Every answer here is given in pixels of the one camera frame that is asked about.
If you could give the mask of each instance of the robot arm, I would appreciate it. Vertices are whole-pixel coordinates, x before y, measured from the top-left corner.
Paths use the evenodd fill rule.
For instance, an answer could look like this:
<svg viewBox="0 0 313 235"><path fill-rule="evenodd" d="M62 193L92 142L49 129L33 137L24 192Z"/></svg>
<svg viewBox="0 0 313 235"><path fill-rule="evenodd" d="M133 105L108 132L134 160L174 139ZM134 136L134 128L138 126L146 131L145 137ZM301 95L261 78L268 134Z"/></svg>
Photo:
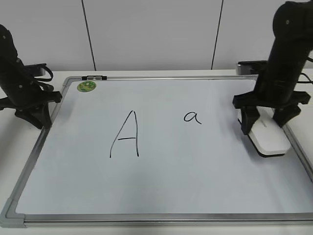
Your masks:
<svg viewBox="0 0 313 235"><path fill-rule="evenodd" d="M53 92L53 86L41 82L43 79L34 77L32 71L38 68L52 75L45 64L24 66L10 31L0 24L0 87L7 95L0 99L0 110L16 109L15 116L41 129L51 126L48 103L59 103L62 96L60 92Z"/></svg>
<svg viewBox="0 0 313 235"><path fill-rule="evenodd" d="M282 127L300 114L298 103L307 104L311 98L294 87L313 49L313 1L283 4L275 13L273 32L275 41L254 90L233 99L234 107L241 109L245 135L260 117L256 106L274 108L273 119Z"/></svg>

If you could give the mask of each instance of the black cable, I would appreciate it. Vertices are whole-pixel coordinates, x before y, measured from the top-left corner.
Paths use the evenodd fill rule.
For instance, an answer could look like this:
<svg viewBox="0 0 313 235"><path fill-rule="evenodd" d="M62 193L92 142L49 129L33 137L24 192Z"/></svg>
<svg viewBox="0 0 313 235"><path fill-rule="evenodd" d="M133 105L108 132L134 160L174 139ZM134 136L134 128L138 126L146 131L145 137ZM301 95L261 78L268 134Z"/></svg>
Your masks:
<svg viewBox="0 0 313 235"><path fill-rule="evenodd" d="M37 81L40 82L51 82L53 79L53 72L51 71L51 69L49 69L46 65L38 65L40 68L44 69L47 73L49 73L50 78L37 78L35 77L35 79Z"/></svg>
<svg viewBox="0 0 313 235"><path fill-rule="evenodd" d="M90 47L90 50L91 50L91 58L92 58L92 62L93 62L93 68L94 68L95 71L97 71L96 62L94 60L94 55L93 55L91 39L90 39L89 27L88 27L88 23L87 23L87 16L86 16L86 10L85 10L85 6L84 6L84 0L81 0L81 1L82 1L83 14L84 14L84 18L85 18L85 25L86 25L86 30L87 30L87 36L88 36L88 41L89 41L89 47Z"/></svg>
<svg viewBox="0 0 313 235"><path fill-rule="evenodd" d="M217 39L218 39L218 37L219 37L219 31L220 31L220 26L221 26L221 18L222 18L223 5L224 5L224 0L222 0L221 11L220 11L220 17L219 17L219 22L218 22L218 25L217 25L217 32L216 32L216 38L215 38L215 44L214 44L214 51L213 51L213 57L212 57L211 70L213 69L214 58L215 58L215 51L216 51L216 45L217 45Z"/></svg>
<svg viewBox="0 0 313 235"><path fill-rule="evenodd" d="M300 84L309 84L309 83L311 83L311 84L313 84L313 81L305 73L302 72L302 73L300 73L300 75L305 76L309 80L309 82L297 82L297 83L300 83Z"/></svg>

